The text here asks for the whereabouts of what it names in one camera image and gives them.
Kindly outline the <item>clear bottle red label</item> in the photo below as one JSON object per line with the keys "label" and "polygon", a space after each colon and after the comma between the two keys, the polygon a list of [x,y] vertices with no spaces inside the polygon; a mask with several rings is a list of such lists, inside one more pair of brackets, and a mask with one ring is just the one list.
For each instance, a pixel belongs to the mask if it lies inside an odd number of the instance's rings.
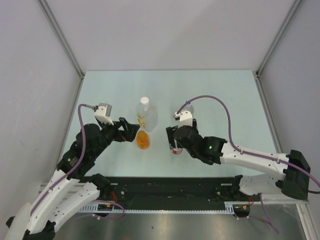
{"label": "clear bottle red label", "polygon": [[183,147],[175,140],[173,141],[173,144],[170,145],[170,149],[175,155],[179,155],[183,152]]}

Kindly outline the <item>water bottle blue cap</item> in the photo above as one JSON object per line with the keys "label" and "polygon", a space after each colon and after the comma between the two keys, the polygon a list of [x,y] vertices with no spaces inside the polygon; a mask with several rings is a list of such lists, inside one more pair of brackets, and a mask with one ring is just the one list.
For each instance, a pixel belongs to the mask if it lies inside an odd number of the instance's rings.
{"label": "water bottle blue cap", "polygon": [[188,100],[180,108],[181,108],[181,111],[180,111],[181,113],[183,111],[189,111],[193,115],[195,112],[192,103]]}

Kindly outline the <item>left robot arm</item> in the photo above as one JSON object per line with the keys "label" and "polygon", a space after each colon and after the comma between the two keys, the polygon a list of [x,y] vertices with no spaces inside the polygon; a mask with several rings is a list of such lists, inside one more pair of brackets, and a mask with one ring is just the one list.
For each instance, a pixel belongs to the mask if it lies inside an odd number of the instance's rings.
{"label": "left robot arm", "polygon": [[121,117],[114,123],[82,124],[70,149],[62,156],[47,186],[34,203],[27,203],[6,225],[8,240],[52,240],[60,228],[82,207],[110,196],[111,183],[96,173],[74,193],[65,198],[96,159],[112,142],[133,142],[140,126]]}

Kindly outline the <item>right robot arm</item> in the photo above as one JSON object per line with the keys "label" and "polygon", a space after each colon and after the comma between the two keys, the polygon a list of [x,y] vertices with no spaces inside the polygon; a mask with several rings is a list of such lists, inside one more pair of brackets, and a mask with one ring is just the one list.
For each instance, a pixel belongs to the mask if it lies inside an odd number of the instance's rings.
{"label": "right robot arm", "polygon": [[231,196],[242,201],[247,196],[281,192],[295,200],[307,200],[311,168],[297,150],[265,153],[241,150],[226,139],[199,134],[196,119],[191,125],[169,126],[165,129],[172,151],[185,149],[189,155],[207,165],[234,165],[261,172],[260,175],[234,177]]}

